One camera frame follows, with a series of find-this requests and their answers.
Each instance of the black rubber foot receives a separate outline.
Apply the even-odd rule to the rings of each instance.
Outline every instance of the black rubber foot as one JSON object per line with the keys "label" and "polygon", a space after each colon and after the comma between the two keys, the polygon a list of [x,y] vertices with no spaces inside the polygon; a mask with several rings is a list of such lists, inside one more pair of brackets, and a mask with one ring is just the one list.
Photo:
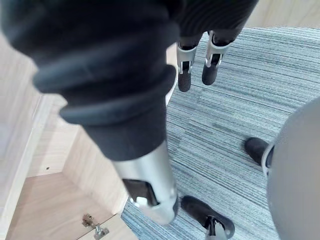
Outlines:
{"label": "black rubber foot", "polygon": [[216,212],[208,204],[193,196],[184,196],[181,199],[181,208],[186,211],[189,216],[197,220],[204,228],[208,227],[207,219],[209,216],[212,216],[223,225],[224,232],[228,239],[232,238],[235,234],[235,225],[229,218]]}
{"label": "black rubber foot", "polygon": [[191,73],[183,70],[183,74],[178,74],[178,87],[181,92],[187,92],[191,87]]}
{"label": "black rubber foot", "polygon": [[202,82],[204,85],[212,85],[216,81],[218,73],[218,68],[215,65],[211,65],[211,67],[203,66],[202,70]]}
{"label": "black rubber foot", "polygon": [[250,137],[244,142],[245,152],[260,166],[267,147],[268,143],[257,137]]}

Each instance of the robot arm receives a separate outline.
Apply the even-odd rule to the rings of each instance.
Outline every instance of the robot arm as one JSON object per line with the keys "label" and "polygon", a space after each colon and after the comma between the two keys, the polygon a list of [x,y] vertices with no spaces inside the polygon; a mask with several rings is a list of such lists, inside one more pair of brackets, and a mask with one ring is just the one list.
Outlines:
{"label": "robot arm", "polygon": [[257,1],[2,0],[1,23],[37,65],[35,87],[67,100],[62,118],[82,125],[133,203],[164,225],[178,209],[165,104],[176,71],[166,49],[178,41],[179,87],[187,91],[195,48],[210,31],[203,82],[212,84]]}

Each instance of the silver metal joint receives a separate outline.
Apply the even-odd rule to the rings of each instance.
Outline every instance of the silver metal joint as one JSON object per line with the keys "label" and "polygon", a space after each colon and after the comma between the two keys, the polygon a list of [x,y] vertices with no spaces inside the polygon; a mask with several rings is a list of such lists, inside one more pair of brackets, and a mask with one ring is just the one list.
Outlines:
{"label": "silver metal joint", "polygon": [[149,185],[146,188],[140,185],[143,191],[137,190],[137,185],[131,189],[137,190],[136,194],[135,191],[131,192],[135,194],[134,199],[132,194],[130,195],[130,201],[136,207],[158,224],[166,225],[174,220],[177,215],[175,206],[178,192],[166,141],[142,157],[112,163],[123,180],[130,180],[134,183],[142,181]]}
{"label": "silver metal joint", "polygon": [[216,68],[218,68],[221,64],[222,58],[224,54],[227,52],[228,48],[232,44],[230,42],[228,45],[225,46],[216,46],[213,44],[212,39],[214,39],[214,31],[209,32],[209,40],[206,47],[206,54],[205,54],[205,65],[210,68],[211,67],[211,61],[214,54],[220,54],[219,61],[216,65]]}
{"label": "silver metal joint", "polygon": [[184,73],[183,62],[189,62],[188,74],[191,73],[192,65],[194,64],[194,61],[195,61],[196,51],[197,51],[196,46],[190,50],[183,50],[180,47],[180,45],[177,43],[177,45],[176,45],[176,63],[178,65],[179,74]]}

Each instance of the metal hinge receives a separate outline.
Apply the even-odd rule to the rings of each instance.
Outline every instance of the metal hinge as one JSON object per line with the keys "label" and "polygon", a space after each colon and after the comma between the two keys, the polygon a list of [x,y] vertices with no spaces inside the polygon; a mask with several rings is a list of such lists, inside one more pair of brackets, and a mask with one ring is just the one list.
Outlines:
{"label": "metal hinge", "polygon": [[100,226],[100,223],[95,223],[94,218],[90,214],[83,215],[82,225],[85,226],[86,228],[95,229],[94,239],[96,240],[102,239],[105,235],[109,233],[109,229],[106,227],[102,228]]}

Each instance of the gray carpet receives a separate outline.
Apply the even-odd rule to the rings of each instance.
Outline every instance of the gray carpet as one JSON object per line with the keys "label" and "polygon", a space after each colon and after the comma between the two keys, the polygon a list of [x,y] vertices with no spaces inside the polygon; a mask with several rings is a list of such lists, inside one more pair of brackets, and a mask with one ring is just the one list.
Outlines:
{"label": "gray carpet", "polygon": [[[244,29],[216,82],[201,81],[208,35],[198,46],[187,93],[167,109],[168,147],[179,195],[195,196],[235,224],[233,240],[277,240],[266,179],[242,141],[272,141],[288,116],[320,95],[320,30]],[[140,240],[203,240],[205,230],[181,209],[159,226],[127,203],[122,218]]]}

